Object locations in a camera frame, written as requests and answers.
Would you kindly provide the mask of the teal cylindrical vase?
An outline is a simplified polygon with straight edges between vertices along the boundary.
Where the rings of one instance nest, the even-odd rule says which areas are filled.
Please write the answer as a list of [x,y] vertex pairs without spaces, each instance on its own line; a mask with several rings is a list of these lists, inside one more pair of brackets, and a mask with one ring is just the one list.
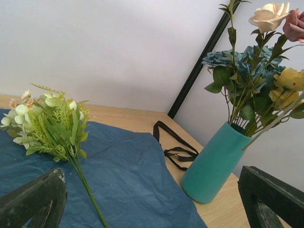
[[194,201],[212,202],[240,161],[242,149],[251,141],[245,129],[225,122],[185,171],[181,187]]

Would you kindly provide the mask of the green white flower bunch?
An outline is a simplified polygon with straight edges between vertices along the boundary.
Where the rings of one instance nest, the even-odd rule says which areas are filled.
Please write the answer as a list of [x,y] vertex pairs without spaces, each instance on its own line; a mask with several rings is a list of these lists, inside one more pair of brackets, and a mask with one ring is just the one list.
[[26,155],[46,153],[53,156],[56,162],[69,162],[84,185],[103,226],[108,227],[80,162],[81,157],[86,158],[81,143],[88,138],[85,129],[89,110],[84,107],[85,101],[67,99],[65,92],[50,87],[35,87],[46,92],[35,99],[27,90],[20,103],[12,99],[9,112],[0,121],[1,128],[13,137],[14,143],[24,146]]

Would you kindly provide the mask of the yellow rose bunch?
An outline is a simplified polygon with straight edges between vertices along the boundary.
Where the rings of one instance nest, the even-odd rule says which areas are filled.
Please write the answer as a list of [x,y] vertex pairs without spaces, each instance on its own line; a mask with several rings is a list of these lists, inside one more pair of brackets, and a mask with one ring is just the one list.
[[258,137],[290,118],[304,117],[304,71],[286,68],[274,74],[273,85],[266,93],[266,105],[258,107],[258,118],[249,126],[247,136],[253,139],[241,150],[245,151]]

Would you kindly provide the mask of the black ribbon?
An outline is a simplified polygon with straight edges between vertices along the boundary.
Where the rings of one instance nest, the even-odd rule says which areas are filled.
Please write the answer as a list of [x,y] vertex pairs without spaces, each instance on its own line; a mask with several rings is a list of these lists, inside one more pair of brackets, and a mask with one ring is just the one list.
[[174,138],[176,141],[187,147],[188,149],[185,149],[183,147],[177,146],[173,147],[171,149],[164,150],[164,155],[167,157],[179,170],[186,171],[187,167],[181,167],[173,158],[172,156],[177,156],[179,162],[193,162],[197,156],[199,155],[199,152],[191,146],[189,143],[187,143],[185,140],[183,140],[179,135],[177,135],[169,126],[167,126],[162,121],[157,121],[153,126],[153,137],[157,140],[159,144],[160,143],[160,130],[163,129],[167,134],[169,134],[172,138]]

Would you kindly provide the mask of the pink rose flower stem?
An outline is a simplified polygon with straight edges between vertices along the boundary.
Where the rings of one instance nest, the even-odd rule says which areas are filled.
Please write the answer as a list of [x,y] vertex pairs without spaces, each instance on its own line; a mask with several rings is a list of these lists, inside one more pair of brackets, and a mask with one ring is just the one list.
[[[286,42],[294,42],[296,46],[304,43],[303,19],[303,14],[290,10],[288,3],[270,3],[256,9],[249,19],[249,23],[256,27],[253,31],[256,43],[252,47],[275,48],[285,57]],[[228,39],[231,49],[237,52],[237,31],[233,25],[228,28]]]

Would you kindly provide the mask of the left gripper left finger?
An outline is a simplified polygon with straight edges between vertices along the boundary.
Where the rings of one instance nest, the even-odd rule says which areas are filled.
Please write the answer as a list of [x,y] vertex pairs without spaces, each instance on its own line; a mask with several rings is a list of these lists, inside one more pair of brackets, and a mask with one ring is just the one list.
[[58,228],[67,202],[61,168],[54,168],[0,198],[2,228]]

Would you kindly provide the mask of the blue wrapping paper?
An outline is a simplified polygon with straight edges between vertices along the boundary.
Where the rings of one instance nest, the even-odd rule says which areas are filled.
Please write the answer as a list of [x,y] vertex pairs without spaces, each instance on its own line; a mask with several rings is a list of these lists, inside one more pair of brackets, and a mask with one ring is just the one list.
[[[163,150],[150,133],[135,133],[90,122],[81,147],[85,178],[112,228],[203,228],[193,201],[169,173]],[[67,203],[62,228],[100,228],[102,222],[72,165],[46,154],[26,155],[7,132],[0,132],[0,193],[5,195],[60,167]]]

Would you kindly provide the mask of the blue rose bunch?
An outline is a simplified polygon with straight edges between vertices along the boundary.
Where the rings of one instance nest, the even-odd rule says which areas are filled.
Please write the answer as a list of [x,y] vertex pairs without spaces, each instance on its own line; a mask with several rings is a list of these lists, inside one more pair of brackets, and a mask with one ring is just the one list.
[[225,97],[228,124],[236,124],[245,132],[249,129],[258,118],[257,108],[266,105],[266,93],[274,87],[274,74],[285,69],[281,65],[284,58],[281,51],[268,46],[207,54],[202,63],[208,67],[213,81],[205,90]]

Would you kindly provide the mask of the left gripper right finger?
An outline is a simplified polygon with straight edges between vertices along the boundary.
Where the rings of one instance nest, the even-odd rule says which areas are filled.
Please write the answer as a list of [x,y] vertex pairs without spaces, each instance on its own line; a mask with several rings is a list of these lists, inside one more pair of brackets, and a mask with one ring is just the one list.
[[238,191],[252,228],[304,226],[304,193],[254,166],[243,166]]

